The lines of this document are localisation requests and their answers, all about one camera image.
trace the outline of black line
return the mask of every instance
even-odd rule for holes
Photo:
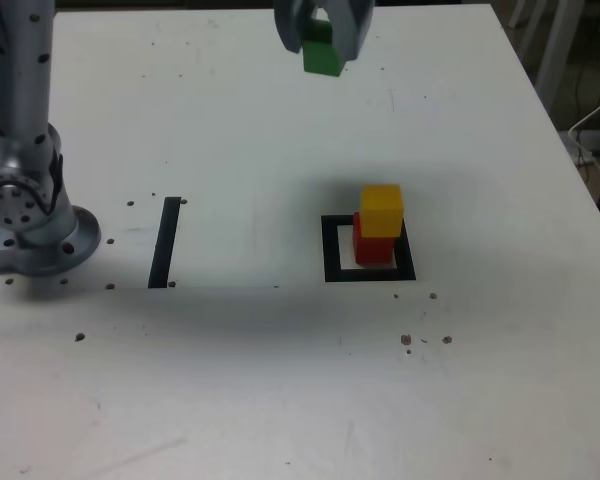
[[[345,270],[340,265],[338,227],[353,225],[353,215],[323,215],[321,221],[325,282],[397,282],[416,279],[404,221],[402,222],[400,236],[396,238],[393,247],[393,254],[396,259],[395,268]]]
[[[153,252],[153,263],[149,274],[149,288],[167,288],[173,242],[176,240],[178,215],[180,213],[180,197],[167,197],[162,207],[162,218]]]
[[[353,215],[329,215],[322,219],[322,252],[325,282],[337,282],[340,271],[338,225],[353,225]]]

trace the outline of black square outline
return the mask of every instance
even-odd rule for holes
[[[322,256],[325,282],[397,282],[415,280],[416,272],[409,249],[407,229],[402,222],[400,236],[393,246],[395,268],[342,269],[338,227],[353,225],[353,215],[322,215]]]

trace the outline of cube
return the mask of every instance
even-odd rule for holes
[[[391,264],[395,241],[395,238],[364,238],[360,228],[360,214],[353,214],[353,251],[358,265],[369,267]]]
[[[398,185],[366,185],[362,191],[360,224],[365,238],[397,238],[402,230],[402,193]]]
[[[304,71],[339,77],[344,63],[340,61],[331,41],[333,28],[324,20],[311,20],[302,41]]]

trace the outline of white cable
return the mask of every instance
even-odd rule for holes
[[[596,159],[596,157],[593,155],[593,153],[591,153],[589,150],[587,150],[586,148],[584,148],[582,145],[580,145],[575,138],[573,138],[572,133],[573,131],[578,128],[580,125],[582,125],[584,122],[586,122],[587,120],[589,120],[591,117],[593,117],[596,113],[598,113],[600,111],[600,106],[598,108],[596,108],[593,112],[591,112],[589,115],[587,115],[586,117],[584,117],[582,120],[580,120],[578,123],[576,123],[573,127],[571,127],[568,131],[567,131],[567,136],[569,137],[569,139],[575,144],[576,147],[581,148],[582,150],[584,150],[585,152],[587,152],[589,155],[591,155],[591,160],[593,161],[593,164],[596,166],[596,168],[598,170],[600,170],[600,164],[598,163],[598,160]]]

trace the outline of table surface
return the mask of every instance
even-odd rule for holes
[[[378,8],[339,79],[270,11],[55,30],[67,189],[115,243],[0,276],[0,480],[600,479],[600,216],[490,7]],[[325,284],[320,216],[384,182],[418,280]]]

